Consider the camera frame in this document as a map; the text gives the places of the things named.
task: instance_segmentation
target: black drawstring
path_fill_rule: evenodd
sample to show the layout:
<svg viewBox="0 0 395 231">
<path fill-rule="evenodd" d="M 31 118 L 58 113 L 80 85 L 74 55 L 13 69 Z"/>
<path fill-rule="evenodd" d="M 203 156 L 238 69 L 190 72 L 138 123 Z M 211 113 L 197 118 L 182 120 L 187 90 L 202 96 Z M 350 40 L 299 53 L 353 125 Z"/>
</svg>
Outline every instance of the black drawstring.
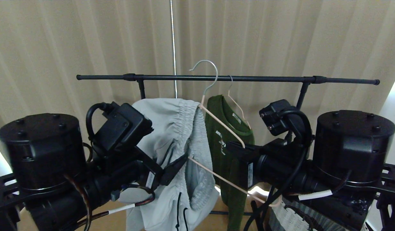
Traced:
<svg viewBox="0 0 395 231">
<path fill-rule="evenodd" d="M 188 223 L 186 222 L 186 213 L 185 213 L 186 209 L 188 208 L 183 209 L 183 219 L 185 220 L 186 231 L 189 231 Z"/>
<path fill-rule="evenodd" d="M 180 204 L 180 195 L 182 195 L 182 192 L 179 192 L 179 196 L 177 198 L 177 216 L 176 216 L 176 220 L 177 220 L 177 224 L 175 225 L 175 228 L 177 231 L 179 231 L 179 204 Z"/>
<path fill-rule="evenodd" d="M 175 225 L 175 228 L 177 231 L 179 231 L 179 226 L 180 226 L 179 225 L 179 206 L 180 206 L 180 196 L 181 195 L 182 195 L 182 193 L 179 192 L 179 196 L 177 197 L 177 215 L 176 215 L 177 224 Z M 183 209 L 183 219 L 185 220 L 186 231 L 189 231 L 188 223 L 186 222 L 186 213 L 185 213 L 186 209 L 188 209 L 188 208 Z"/>
</svg>

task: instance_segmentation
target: beige curtain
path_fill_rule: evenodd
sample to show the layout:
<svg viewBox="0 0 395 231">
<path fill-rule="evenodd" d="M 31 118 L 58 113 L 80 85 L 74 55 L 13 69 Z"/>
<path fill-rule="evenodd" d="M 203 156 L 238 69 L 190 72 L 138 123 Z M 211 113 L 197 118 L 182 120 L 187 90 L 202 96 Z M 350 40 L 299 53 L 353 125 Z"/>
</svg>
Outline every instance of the beige curtain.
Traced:
<svg viewBox="0 0 395 231">
<path fill-rule="evenodd" d="M 173 1 L 177 74 L 380 79 L 381 85 L 311 85 L 303 111 L 315 126 L 326 111 L 377 113 L 395 79 L 395 1 Z M 0 127 L 29 114 L 79 118 L 112 100 L 140 99 L 136 82 L 77 81 L 76 74 L 173 74 L 169 0 L 0 1 Z M 179 81 L 200 101 L 208 82 Z M 210 95 L 227 94 L 218 83 Z M 172 81 L 145 81 L 146 97 L 174 96 Z M 299 83 L 234 83 L 233 98 L 257 144 L 271 139 L 258 111 Z M 95 115 L 94 127 L 104 120 Z M 86 139 L 86 129 L 82 129 Z"/>
<path fill-rule="evenodd" d="M 379 86 L 310 85 L 303 103 L 313 129 L 318 115 L 340 109 L 378 113 L 395 80 L 395 1 L 174 0 L 177 74 L 201 59 L 221 75 L 380 79 Z M 192 74 L 214 75 L 201 64 Z M 217 83 L 210 95 L 227 95 Z M 183 98 L 200 101 L 208 82 L 178 83 Z M 272 139 L 258 111 L 285 98 L 296 105 L 300 83 L 234 83 L 257 144 Z"/>
<path fill-rule="evenodd" d="M 136 82 L 77 74 L 173 74 L 169 1 L 0 1 L 0 127 L 30 114 L 79 118 L 92 104 L 140 99 Z M 148 98 L 172 81 L 145 82 Z M 102 122 L 94 117 L 95 129 Z"/>
</svg>

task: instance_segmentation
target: green shirt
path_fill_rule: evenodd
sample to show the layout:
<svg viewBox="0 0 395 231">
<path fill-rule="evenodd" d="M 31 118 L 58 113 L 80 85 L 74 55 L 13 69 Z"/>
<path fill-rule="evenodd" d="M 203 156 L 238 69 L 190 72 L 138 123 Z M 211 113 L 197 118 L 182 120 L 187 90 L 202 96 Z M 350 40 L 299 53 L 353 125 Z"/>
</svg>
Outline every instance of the green shirt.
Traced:
<svg viewBox="0 0 395 231">
<path fill-rule="evenodd" d="M 244 121 L 237 116 L 224 99 L 223 95 L 210 97 L 206 107 L 220 121 L 227 125 L 244 143 L 254 144 L 253 132 Z M 230 156 L 226 150 L 229 141 L 238 141 L 226 128 L 209 115 L 205 117 L 207 138 L 212 155 L 213 171 L 234 184 L 238 182 L 239 161 Z M 235 189 L 215 177 L 216 184 L 221 188 L 222 201 L 229 208 L 228 231 L 240 230 L 246 203 L 246 194 Z"/>
</svg>

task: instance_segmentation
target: black cylindrical motor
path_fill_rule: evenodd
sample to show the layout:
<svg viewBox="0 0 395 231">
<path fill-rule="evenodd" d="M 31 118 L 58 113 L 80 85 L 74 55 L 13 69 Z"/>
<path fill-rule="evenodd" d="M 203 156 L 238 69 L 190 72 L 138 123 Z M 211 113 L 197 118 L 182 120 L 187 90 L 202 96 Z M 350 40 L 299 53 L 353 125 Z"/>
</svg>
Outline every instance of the black cylindrical motor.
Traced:
<svg viewBox="0 0 395 231">
<path fill-rule="evenodd" d="M 71 187 L 64 173 L 86 170 L 79 121 L 65 114 L 38 114 L 0 129 L 20 190 L 49 193 Z"/>
<path fill-rule="evenodd" d="M 368 186 L 380 178 L 395 125 L 362 111 L 333 111 L 318 118 L 313 163 L 316 175 L 333 186 L 351 170 L 347 184 Z"/>
</svg>

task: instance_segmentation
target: clothing rack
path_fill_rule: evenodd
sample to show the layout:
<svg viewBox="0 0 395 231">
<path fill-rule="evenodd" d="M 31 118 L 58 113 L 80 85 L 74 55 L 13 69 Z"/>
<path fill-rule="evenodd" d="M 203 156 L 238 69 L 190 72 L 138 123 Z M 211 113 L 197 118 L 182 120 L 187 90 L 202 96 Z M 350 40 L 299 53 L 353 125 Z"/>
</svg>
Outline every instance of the clothing rack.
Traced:
<svg viewBox="0 0 395 231">
<path fill-rule="evenodd" d="M 140 97 L 146 98 L 145 96 L 145 80 L 183 80 L 183 81 L 214 81 L 216 76 L 198 76 L 198 75 L 143 75 L 127 73 L 124 75 L 77 75 L 77 80 L 85 79 L 98 79 L 98 80 L 126 80 L 126 81 L 136 81 L 139 84 Z M 231 81 L 230 76 L 218 76 L 218 81 Z M 305 77 L 295 77 L 295 76 L 233 76 L 234 82 L 283 82 L 283 83 L 302 83 L 302 88 L 300 89 L 299 98 L 296 103 L 296 108 L 300 110 L 303 104 L 304 97 L 306 95 L 307 89 L 311 84 L 321 84 L 321 83 L 358 83 L 358 84 L 371 84 L 379 85 L 380 80 L 378 79 L 342 79 L 342 78 L 327 78 L 324 76 L 305 76 Z M 285 139 L 291 142 L 292 133 L 287 133 Z M 251 204 L 252 210 L 257 209 L 255 201 Z M 228 214 L 228 212 L 213 211 L 211 214 Z M 263 231 L 263 221 L 260 217 L 255 219 L 256 227 L 259 231 Z"/>
</svg>

